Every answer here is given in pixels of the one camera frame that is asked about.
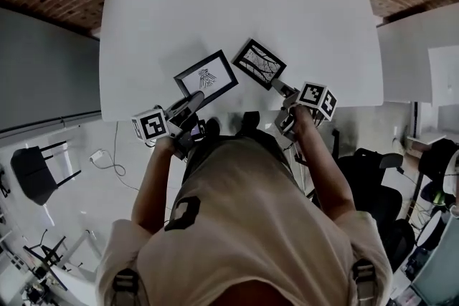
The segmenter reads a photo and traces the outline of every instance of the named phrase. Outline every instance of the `gray wall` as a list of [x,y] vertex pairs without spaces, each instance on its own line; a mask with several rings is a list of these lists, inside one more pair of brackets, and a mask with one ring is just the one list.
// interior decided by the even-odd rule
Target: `gray wall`
[[96,110],[99,41],[0,9],[0,131]]

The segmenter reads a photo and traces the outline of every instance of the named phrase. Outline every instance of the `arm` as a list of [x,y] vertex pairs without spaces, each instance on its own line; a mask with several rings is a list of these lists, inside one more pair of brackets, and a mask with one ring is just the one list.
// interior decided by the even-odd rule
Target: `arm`
[[156,141],[132,210],[132,222],[151,234],[155,234],[164,226],[167,178],[173,154],[172,139],[162,138]]
[[355,211],[351,188],[318,133],[309,109],[297,105],[295,117],[293,131],[308,162],[323,212],[335,220]]

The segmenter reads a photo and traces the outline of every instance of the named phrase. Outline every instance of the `framed photo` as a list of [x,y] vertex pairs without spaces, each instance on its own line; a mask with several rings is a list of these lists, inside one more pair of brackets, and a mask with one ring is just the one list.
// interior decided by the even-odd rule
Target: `framed photo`
[[231,90],[238,81],[223,51],[206,57],[184,72],[174,77],[185,97],[200,90],[204,101],[199,109]]
[[286,67],[279,58],[253,39],[236,56],[233,64],[267,90],[271,89],[271,81],[278,78]]

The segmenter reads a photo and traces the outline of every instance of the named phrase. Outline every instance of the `black picture frame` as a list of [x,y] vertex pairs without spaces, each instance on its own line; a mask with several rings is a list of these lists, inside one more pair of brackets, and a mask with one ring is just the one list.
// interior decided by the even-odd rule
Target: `black picture frame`
[[179,75],[176,75],[174,77],[174,79],[175,79],[177,85],[179,86],[181,92],[184,94],[185,97],[189,97],[191,93],[196,92],[196,91],[192,91],[190,93],[190,91],[188,91],[188,89],[185,87],[185,84],[182,82],[182,79],[184,79],[187,75],[191,74],[192,72],[195,72],[199,68],[202,68],[204,65],[206,65],[206,64],[208,64],[208,63],[210,63],[210,62],[212,62],[212,61],[214,61],[216,59],[219,59],[219,58],[222,61],[223,67],[227,71],[228,76],[231,79],[231,82],[228,83],[227,85],[225,85],[223,88],[220,88],[217,92],[212,93],[209,97],[206,97],[204,99],[204,101],[202,101],[201,105],[199,105],[198,110],[201,110],[205,105],[207,105],[208,103],[212,102],[217,97],[223,95],[225,92],[231,90],[233,87],[235,87],[236,85],[239,84],[239,82],[236,79],[236,76],[235,76],[234,72],[231,69],[231,65],[229,64],[227,58],[225,57],[225,55],[223,53],[223,50],[219,50],[219,51],[215,52],[214,54],[206,57],[205,59],[201,60],[200,62],[196,63],[192,67],[188,68],[184,72],[182,72]]
[[257,75],[251,73],[246,67],[241,65],[241,62],[244,62],[244,61],[247,62],[247,60],[244,58],[244,56],[247,54],[249,49],[251,49],[253,52],[257,53],[252,48],[253,46],[257,47],[257,49],[259,49],[262,52],[264,52],[267,56],[269,56],[269,58],[271,58],[272,60],[274,60],[274,62],[276,62],[277,64],[280,65],[279,70],[274,74],[274,76],[273,76],[273,78],[271,78],[271,80],[273,80],[275,78],[279,78],[279,76],[282,74],[282,72],[287,67],[287,65],[284,64],[284,62],[282,62],[282,60],[280,60],[278,57],[276,57],[271,51],[267,50],[265,47],[263,47],[258,42],[256,42],[254,39],[250,39],[247,42],[247,44],[244,46],[244,48],[241,50],[241,52],[235,57],[235,60],[233,61],[233,65],[235,65],[236,67],[241,69],[245,74],[247,74],[249,77],[254,79],[256,82],[260,83],[266,90],[269,91],[271,89],[271,87],[272,87],[271,81],[269,81],[269,83],[266,83],[266,81],[262,80]]

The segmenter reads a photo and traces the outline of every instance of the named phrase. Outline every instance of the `beige t-shirt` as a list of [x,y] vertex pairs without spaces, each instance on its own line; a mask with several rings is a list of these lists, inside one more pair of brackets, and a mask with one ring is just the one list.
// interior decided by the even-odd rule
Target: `beige t-shirt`
[[351,268],[361,257],[375,266],[377,305],[386,305],[392,271],[375,220],[353,211],[333,222],[282,163],[243,138],[216,148],[190,175],[160,232],[113,224],[98,298],[103,304],[134,259],[150,305],[208,305],[248,280],[268,283],[293,305],[352,305]]

